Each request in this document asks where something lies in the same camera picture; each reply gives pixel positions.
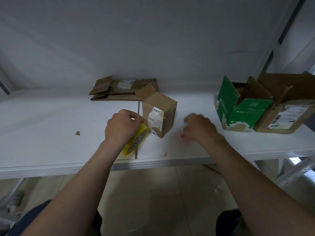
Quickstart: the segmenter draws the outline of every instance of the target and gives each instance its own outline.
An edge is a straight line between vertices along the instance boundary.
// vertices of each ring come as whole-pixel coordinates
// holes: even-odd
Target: hand
[[[124,147],[137,134],[143,122],[143,117],[139,114],[125,109],[120,110],[107,121],[105,141]]]
[[[209,144],[215,145],[218,141],[225,142],[225,138],[218,133],[215,125],[203,115],[189,114],[184,122],[188,123],[184,128],[185,137],[199,142],[203,147]]]

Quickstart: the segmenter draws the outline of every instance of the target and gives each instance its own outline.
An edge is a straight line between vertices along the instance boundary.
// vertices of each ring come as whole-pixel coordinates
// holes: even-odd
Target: cardboard box
[[[313,75],[262,73],[258,82],[273,95],[274,102],[254,126],[255,131],[293,133],[315,112]]]
[[[225,75],[215,108],[223,129],[249,132],[272,102],[272,95],[253,77],[232,83]]]
[[[151,84],[156,91],[156,79],[123,79],[113,80],[113,76],[98,79],[89,95],[94,95],[91,100],[139,100],[136,91]]]
[[[142,100],[144,124],[163,138],[173,126],[177,102],[156,92],[151,84],[137,91],[136,95]]]

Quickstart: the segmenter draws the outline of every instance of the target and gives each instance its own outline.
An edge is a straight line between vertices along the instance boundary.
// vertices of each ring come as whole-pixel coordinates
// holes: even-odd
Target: forearm
[[[24,231],[28,235],[85,235],[92,224],[120,146],[106,141]]]
[[[277,185],[220,139],[204,145],[220,168],[254,235],[313,235],[315,219]]]

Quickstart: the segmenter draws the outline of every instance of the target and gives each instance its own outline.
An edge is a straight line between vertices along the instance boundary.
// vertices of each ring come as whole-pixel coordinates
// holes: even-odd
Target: white shelf
[[[0,102],[0,179],[76,173],[104,139],[107,120],[120,109],[138,111],[138,101],[90,101],[88,89],[24,90]],[[315,133],[301,126],[294,134],[224,131],[213,106],[215,91],[164,92],[178,101],[172,129],[150,134],[131,159],[113,170],[212,163],[197,143],[178,140],[191,112],[211,119],[218,131],[249,161],[315,153]]]

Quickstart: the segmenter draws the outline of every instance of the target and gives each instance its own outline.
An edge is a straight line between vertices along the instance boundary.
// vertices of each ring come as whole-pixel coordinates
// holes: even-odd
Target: green cardboard box
[[[215,109],[223,129],[249,132],[266,107],[273,102],[272,95],[253,77],[247,83],[231,82],[225,75]]]

